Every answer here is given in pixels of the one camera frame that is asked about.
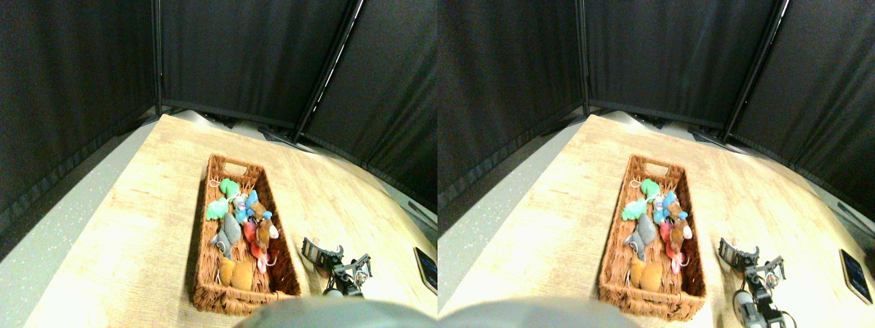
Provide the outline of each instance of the tablet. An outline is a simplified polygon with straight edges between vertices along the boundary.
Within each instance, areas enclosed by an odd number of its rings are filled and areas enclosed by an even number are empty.
[[[416,253],[416,262],[419,264],[419,275],[423,278],[423,283],[435,294],[438,293],[438,266],[428,255],[421,249],[414,248]]]
[[[872,305],[872,295],[869,294],[869,286],[866,285],[866,276],[863,274],[863,267],[860,262],[857,262],[844,249],[842,253],[842,269],[844,270],[844,281],[848,284],[850,291],[857,294],[863,299],[863,302]]]

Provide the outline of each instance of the basket handle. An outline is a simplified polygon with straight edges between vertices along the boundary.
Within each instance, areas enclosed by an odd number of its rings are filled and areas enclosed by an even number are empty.
[[[231,171],[228,170],[228,166],[229,166],[229,165],[230,165],[232,168],[234,168],[234,167],[242,168],[242,169],[243,169],[243,172],[242,172],[242,173],[234,173],[234,172],[231,172]],[[225,160],[225,164],[222,165],[221,170],[224,171],[224,172],[226,172],[226,173],[230,173],[230,174],[234,174],[234,175],[240,175],[240,176],[245,176],[246,173],[249,172],[249,165],[248,165],[247,163],[242,162],[242,161],[238,161],[238,160],[236,160],[236,159],[228,158],[228,159]]]
[[[644,162],[644,171],[655,175],[667,176],[669,174],[669,170],[670,169],[668,163],[656,161],[653,159],[648,159],[646,162]]]

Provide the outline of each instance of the table surface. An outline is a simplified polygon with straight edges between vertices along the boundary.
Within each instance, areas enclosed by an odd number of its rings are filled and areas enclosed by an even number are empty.
[[[875,308],[845,285],[839,249],[865,254],[806,181],[765,159],[718,150],[591,115],[535,182],[456,288],[439,316],[510,297],[598,299],[598,276],[629,156],[684,166],[696,211],[708,299],[689,322],[624,314],[642,326],[739,326],[741,280],[716,255],[721,237],[784,258],[780,310],[806,326],[867,326]],[[869,286],[872,275],[866,271]]]
[[[199,194],[211,153],[264,166],[282,233],[343,245],[345,262],[368,253],[368,299],[435,315],[437,297],[414,256],[437,250],[377,181],[349,163],[164,115],[115,182],[52,278],[26,326],[224,326],[244,319],[192,303]],[[327,280],[309,263],[304,294]]]

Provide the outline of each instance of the plush toy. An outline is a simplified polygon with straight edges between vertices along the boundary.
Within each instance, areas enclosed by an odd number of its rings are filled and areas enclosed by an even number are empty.
[[[231,248],[240,240],[240,224],[231,213],[225,213],[223,221],[219,233],[213,237],[210,244],[218,247],[225,254],[225,257],[233,260]]]
[[[264,219],[261,222],[258,222],[258,231],[255,234],[255,241],[258,243],[258,247],[263,251],[267,251],[270,246],[270,229],[276,228],[273,225],[273,221],[270,219]]]
[[[671,234],[668,238],[671,248],[675,253],[681,253],[683,241],[693,238],[693,230],[690,229],[690,224],[687,223],[687,220],[678,220],[675,222],[675,226],[671,228]]]
[[[246,214],[254,216],[256,221],[270,219],[273,213],[264,208],[262,203],[258,202],[258,192],[252,191],[246,199]]]
[[[234,275],[234,267],[237,266],[237,262],[231,261],[231,259],[227,257],[222,257],[219,260],[219,283],[225,286],[231,285],[231,276]]]
[[[224,197],[210,202],[206,206],[206,219],[218,220],[228,212],[228,200]]]
[[[238,290],[252,290],[252,262],[246,260],[234,266],[234,273],[231,275],[231,287]]]
[[[652,262],[641,270],[641,289],[659,292],[662,284],[662,264]]]
[[[632,234],[626,237],[626,240],[623,241],[623,245],[631,245],[634,243],[635,246],[633,248],[638,252],[638,258],[646,262],[648,259],[644,254],[644,248],[647,248],[647,246],[655,239],[656,226],[650,217],[648,217],[647,213],[642,213],[638,218],[638,226],[635,227],[635,231],[632,232]]]
[[[228,199],[240,195],[240,185],[238,185],[234,181],[231,181],[231,179],[229,178],[221,180],[221,183],[219,183],[219,190],[225,192],[225,197],[227,197]]]
[[[635,220],[641,216],[642,213],[648,211],[648,203],[644,200],[644,198],[639,198],[638,200],[631,201],[629,204],[626,204],[626,207],[623,209],[623,220]]]
[[[662,265],[659,262],[646,262],[633,257],[629,263],[629,284],[635,288],[659,291],[662,284]]]
[[[249,251],[251,251],[252,255],[257,259],[256,265],[258,267],[258,271],[262,274],[265,274],[268,271],[268,255],[261,248],[258,247],[256,230],[256,224],[252,220],[246,220],[246,222],[243,223],[243,234],[246,235],[246,241],[249,242]]]
[[[681,234],[681,240],[677,243],[677,245],[672,245],[674,242],[672,241],[672,234],[675,231],[675,227],[678,227],[678,231]],[[671,258],[671,271],[675,274],[681,272],[681,267],[686,266],[686,264],[681,264],[684,261],[683,253],[681,253],[681,246],[683,245],[683,236],[686,234],[684,231],[689,230],[689,237],[693,237],[692,230],[687,226],[687,220],[678,220],[678,224],[673,225],[668,221],[663,221],[660,224],[660,237],[662,237],[662,242],[665,243],[665,254]]]
[[[632,287],[641,288],[641,273],[648,264],[640,258],[633,257],[629,263],[629,282]]]
[[[231,203],[234,204],[234,218],[239,224],[243,224],[243,221],[249,217],[246,214],[246,199],[248,197],[249,196],[244,193],[231,199]]]
[[[654,180],[646,178],[644,182],[641,182],[641,192],[644,192],[647,195],[647,199],[650,199],[648,202],[652,202],[659,195],[659,191],[659,185]]]
[[[687,213],[681,210],[681,204],[677,202],[674,191],[668,192],[659,205],[654,202],[654,222],[661,224],[667,217],[675,220],[687,219]]]

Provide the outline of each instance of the brown plush toy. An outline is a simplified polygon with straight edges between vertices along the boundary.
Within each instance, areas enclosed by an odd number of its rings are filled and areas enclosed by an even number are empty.
[[[681,209],[681,204],[678,204],[678,202],[674,202],[668,205],[668,216],[670,218],[674,220],[680,220],[681,218],[678,217],[678,214],[680,214],[681,212],[683,212],[683,209]]]
[[[690,238],[693,238],[693,232],[690,229],[690,224],[687,223],[687,220],[676,221],[675,227],[671,228],[671,249],[673,249],[675,253],[680,253],[683,241]]]
[[[662,284],[662,265],[659,262],[647,264],[637,256],[633,256],[629,267],[629,284],[632,287],[659,291]]]
[[[270,245],[270,228],[273,227],[273,221],[265,219],[258,223],[258,231],[255,233],[255,240],[258,242],[258,247],[265,253]]]
[[[662,264],[652,262],[641,271],[641,289],[658,292],[662,285]]]
[[[222,285],[230,286],[231,285],[231,276],[234,275],[234,267],[237,266],[237,263],[231,261],[227,257],[222,257],[219,261],[219,282]]]
[[[252,262],[246,260],[234,267],[234,275],[231,276],[231,287],[238,290],[252,290],[252,275],[254,274]]]
[[[267,209],[264,208],[262,203],[255,202],[249,207],[252,208],[252,212],[254,212],[253,216],[255,216],[256,221],[264,220],[264,212],[266,212]]]

